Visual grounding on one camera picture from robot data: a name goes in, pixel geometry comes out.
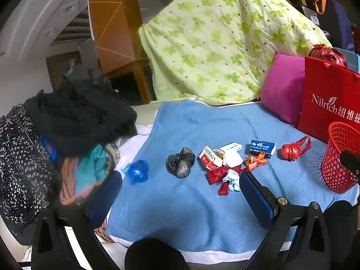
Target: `red shopping bag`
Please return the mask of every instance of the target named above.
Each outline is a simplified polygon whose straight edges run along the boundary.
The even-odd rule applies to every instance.
[[[306,57],[298,130],[328,142],[328,127],[343,122],[360,131],[360,75],[329,61]]]

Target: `crumpled black plastic bag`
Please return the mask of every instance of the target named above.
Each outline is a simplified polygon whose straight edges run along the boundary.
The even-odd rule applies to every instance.
[[[186,178],[195,163],[195,154],[190,148],[184,147],[180,153],[170,155],[166,159],[166,169],[178,178]]]

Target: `magenta cushion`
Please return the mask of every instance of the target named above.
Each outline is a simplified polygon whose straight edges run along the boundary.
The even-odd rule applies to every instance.
[[[305,58],[275,53],[261,91],[263,105],[296,126],[304,90]]]

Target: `wooden table leg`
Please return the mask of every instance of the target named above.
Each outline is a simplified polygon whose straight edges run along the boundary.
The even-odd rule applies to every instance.
[[[146,76],[145,76],[145,73],[143,70],[143,66],[141,66],[141,64],[135,64],[133,72],[134,72],[137,87],[140,92],[141,100],[143,101],[144,104],[150,103],[150,101],[152,100],[152,96],[149,91],[149,87],[148,87],[148,83],[146,81]]]

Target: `black and white patterned fabric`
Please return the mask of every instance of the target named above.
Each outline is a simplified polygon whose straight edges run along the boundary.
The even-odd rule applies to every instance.
[[[31,223],[41,203],[56,194],[58,183],[59,173],[26,110],[13,108],[0,119],[0,188],[5,217],[19,224]]]

